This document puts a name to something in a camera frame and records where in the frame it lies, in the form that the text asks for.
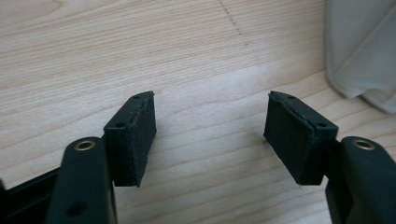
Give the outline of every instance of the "white fabric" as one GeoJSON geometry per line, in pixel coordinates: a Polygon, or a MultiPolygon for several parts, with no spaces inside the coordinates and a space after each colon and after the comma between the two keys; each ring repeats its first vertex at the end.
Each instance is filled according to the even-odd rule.
{"type": "Polygon", "coordinates": [[[326,25],[332,85],[396,113],[396,0],[329,0],[326,25]]]}

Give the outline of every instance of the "wooden table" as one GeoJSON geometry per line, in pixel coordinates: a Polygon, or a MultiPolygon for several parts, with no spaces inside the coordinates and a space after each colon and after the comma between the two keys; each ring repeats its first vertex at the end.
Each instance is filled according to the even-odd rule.
{"type": "Polygon", "coordinates": [[[331,223],[264,141],[269,91],[303,99],[396,159],[396,116],[324,77],[324,1],[0,2],[0,177],[14,187],[155,91],[158,134],[120,223],[331,223]]]}

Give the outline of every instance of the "screw hole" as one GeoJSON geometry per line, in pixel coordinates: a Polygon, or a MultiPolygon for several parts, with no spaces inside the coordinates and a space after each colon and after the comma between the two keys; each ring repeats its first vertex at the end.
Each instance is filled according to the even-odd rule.
{"type": "Polygon", "coordinates": [[[73,203],[67,208],[66,214],[68,217],[81,216],[88,209],[88,205],[84,202],[73,203]]]}
{"type": "Polygon", "coordinates": [[[116,124],[116,127],[117,127],[117,128],[122,128],[123,126],[125,126],[124,123],[118,123],[118,124],[116,124]]]}
{"type": "Polygon", "coordinates": [[[84,151],[91,149],[95,146],[95,142],[93,141],[82,141],[75,145],[75,150],[84,151]]]}
{"type": "Polygon", "coordinates": [[[361,149],[365,149],[365,150],[375,149],[375,146],[373,144],[371,144],[367,141],[364,141],[364,140],[354,140],[353,145],[355,145],[356,147],[359,147],[361,149]]]}

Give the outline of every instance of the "wood grain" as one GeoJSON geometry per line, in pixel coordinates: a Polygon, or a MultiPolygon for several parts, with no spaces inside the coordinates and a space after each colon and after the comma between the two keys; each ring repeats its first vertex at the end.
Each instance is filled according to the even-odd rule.
{"type": "Polygon", "coordinates": [[[1,1],[0,177],[8,188],[100,136],[133,94],[156,93],[141,188],[120,223],[331,223],[262,138],[269,91],[303,99],[396,159],[396,116],[324,78],[324,1],[1,1]]]}

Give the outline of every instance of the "metal grommet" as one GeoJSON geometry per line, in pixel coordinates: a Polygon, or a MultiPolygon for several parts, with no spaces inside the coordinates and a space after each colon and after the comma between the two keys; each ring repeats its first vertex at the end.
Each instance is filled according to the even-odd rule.
{"type": "Polygon", "coordinates": [[[360,140],[360,139],[355,139],[352,141],[353,145],[355,145],[355,147],[359,147],[361,149],[364,150],[373,150],[375,149],[375,146],[367,141],[364,140],[360,140]]]}
{"type": "Polygon", "coordinates": [[[93,148],[95,145],[96,143],[91,140],[82,141],[75,145],[75,150],[84,151],[93,148]]]}

